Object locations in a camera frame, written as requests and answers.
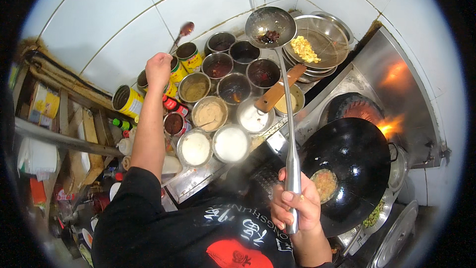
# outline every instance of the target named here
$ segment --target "stove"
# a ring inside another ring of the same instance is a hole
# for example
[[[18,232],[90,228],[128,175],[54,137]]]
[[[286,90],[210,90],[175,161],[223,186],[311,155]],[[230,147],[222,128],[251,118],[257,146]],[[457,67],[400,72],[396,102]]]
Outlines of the stove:
[[[402,48],[381,27],[340,74],[296,114],[298,149],[319,128],[344,118],[359,117],[378,126],[387,139],[408,152],[410,168],[440,166],[443,151],[436,118],[423,84]],[[267,139],[283,161],[288,152],[288,126]],[[399,191],[394,193],[396,200]],[[357,232],[339,235],[343,246]],[[350,249],[356,253],[369,236],[362,234]]]

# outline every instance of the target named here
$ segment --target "scrambled egg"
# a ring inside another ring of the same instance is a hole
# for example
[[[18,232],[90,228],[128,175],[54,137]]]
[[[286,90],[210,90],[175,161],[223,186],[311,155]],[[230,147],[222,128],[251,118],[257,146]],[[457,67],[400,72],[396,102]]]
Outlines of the scrambled egg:
[[[306,62],[318,63],[321,61],[318,55],[312,50],[311,44],[301,35],[291,40],[291,47],[294,49],[294,52]]]

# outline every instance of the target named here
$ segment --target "black shirt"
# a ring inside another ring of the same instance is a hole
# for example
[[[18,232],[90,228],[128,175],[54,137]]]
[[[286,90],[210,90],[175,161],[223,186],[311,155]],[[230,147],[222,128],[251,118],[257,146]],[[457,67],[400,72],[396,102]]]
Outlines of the black shirt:
[[[289,236],[269,210],[213,198],[167,213],[160,182],[138,167],[128,171],[99,218],[91,253],[95,268],[297,267]]]

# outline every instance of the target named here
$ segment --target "green vegetables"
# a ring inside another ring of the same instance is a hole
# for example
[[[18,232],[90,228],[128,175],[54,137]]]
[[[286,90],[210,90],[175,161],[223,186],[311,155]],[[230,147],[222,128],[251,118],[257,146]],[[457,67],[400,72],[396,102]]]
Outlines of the green vegetables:
[[[382,212],[384,207],[384,201],[380,200],[378,202],[377,207],[370,213],[368,218],[364,220],[362,223],[364,224],[365,227],[373,227],[373,225],[377,222],[378,217],[380,216],[380,212]]]

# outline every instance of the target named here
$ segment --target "right hand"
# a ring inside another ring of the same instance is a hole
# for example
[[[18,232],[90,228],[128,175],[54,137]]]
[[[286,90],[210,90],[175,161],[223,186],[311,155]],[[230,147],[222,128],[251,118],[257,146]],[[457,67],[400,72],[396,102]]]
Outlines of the right hand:
[[[279,171],[278,179],[286,178],[286,168]],[[299,212],[299,232],[321,230],[320,213],[321,201],[316,185],[301,172],[301,194],[285,191],[283,184],[273,188],[273,201],[271,202],[271,219],[281,230],[285,224],[293,223],[294,217],[288,211],[295,208]]]
[[[167,53],[157,53],[147,61],[146,76],[148,91],[163,92],[170,79],[170,62],[172,56]]]

